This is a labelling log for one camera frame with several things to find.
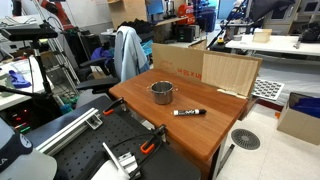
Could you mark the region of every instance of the gray floor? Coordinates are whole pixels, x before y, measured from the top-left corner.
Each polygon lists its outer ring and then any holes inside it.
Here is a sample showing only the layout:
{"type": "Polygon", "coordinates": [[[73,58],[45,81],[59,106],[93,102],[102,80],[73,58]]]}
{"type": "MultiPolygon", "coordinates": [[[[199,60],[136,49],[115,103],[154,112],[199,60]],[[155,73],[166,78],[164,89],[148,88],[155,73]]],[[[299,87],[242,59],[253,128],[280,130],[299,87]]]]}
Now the gray floor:
{"type": "MultiPolygon", "coordinates": [[[[294,138],[277,130],[276,111],[255,105],[246,119],[232,127],[255,133],[261,146],[245,150],[236,145],[218,180],[293,180],[320,179],[320,146],[294,138]]],[[[234,144],[228,135],[226,149],[234,144]]]]}

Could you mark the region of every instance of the floor drain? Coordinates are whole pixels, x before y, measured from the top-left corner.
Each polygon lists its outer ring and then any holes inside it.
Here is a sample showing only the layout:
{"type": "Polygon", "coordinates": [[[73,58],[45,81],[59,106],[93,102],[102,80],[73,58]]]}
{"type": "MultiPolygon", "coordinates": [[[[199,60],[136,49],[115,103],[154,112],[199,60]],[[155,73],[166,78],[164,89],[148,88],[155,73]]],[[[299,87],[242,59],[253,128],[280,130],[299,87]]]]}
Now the floor drain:
{"type": "Polygon", "coordinates": [[[255,150],[260,147],[259,138],[245,129],[236,129],[232,131],[231,138],[238,146],[244,149],[255,150]]]}

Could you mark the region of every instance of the marker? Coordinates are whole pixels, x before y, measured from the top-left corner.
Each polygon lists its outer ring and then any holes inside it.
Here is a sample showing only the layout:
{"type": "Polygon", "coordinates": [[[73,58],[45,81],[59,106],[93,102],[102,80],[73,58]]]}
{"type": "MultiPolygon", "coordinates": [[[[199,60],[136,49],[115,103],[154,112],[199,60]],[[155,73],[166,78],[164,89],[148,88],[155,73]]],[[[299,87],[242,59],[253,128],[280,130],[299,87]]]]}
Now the marker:
{"type": "Polygon", "coordinates": [[[174,110],[173,115],[175,116],[188,116],[195,114],[205,114],[207,111],[205,109],[191,109],[191,110],[174,110]]]}

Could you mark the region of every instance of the wooden table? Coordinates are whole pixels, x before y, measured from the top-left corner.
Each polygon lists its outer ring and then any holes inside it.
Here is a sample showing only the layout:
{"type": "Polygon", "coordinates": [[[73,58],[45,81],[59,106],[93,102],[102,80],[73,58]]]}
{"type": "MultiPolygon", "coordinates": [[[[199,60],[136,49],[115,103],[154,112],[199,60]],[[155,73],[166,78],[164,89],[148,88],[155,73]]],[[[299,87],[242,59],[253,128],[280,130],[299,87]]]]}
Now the wooden table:
{"type": "Polygon", "coordinates": [[[190,81],[158,69],[149,70],[110,89],[116,98],[155,126],[165,124],[168,136],[195,158],[208,161],[219,148],[247,100],[226,95],[217,88],[190,81]],[[170,81],[177,91],[168,105],[158,105],[147,87],[157,81],[170,81]],[[173,110],[206,109],[205,115],[174,116],[173,110]]]}

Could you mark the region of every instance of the red clamp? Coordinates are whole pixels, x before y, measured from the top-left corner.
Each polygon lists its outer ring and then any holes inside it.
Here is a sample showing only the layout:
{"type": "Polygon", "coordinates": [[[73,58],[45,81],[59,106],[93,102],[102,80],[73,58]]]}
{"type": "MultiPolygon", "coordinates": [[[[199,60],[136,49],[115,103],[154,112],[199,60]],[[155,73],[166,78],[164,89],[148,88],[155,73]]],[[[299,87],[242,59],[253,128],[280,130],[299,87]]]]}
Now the red clamp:
{"type": "Polygon", "coordinates": [[[114,112],[113,108],[115,108],[115,107],[117,107],[117,106],[119,106],[119,105],[121,105],[123,103],[125,103],[123,97],[119,98],[119,99],[115,100],[114,102],[112,102],[107,109],[102,111],[102,113],[105,116],[108,116],[108,115],[110,115],[111,113],[114,112]]]}
{"type": "Polygon", "coordinates": [[[149,141],[146,141],[140,146],[140,150],[143,154],[149,154],[153,149],[154,149],[154,144],[152,143],[150,145],[149,141]]]}

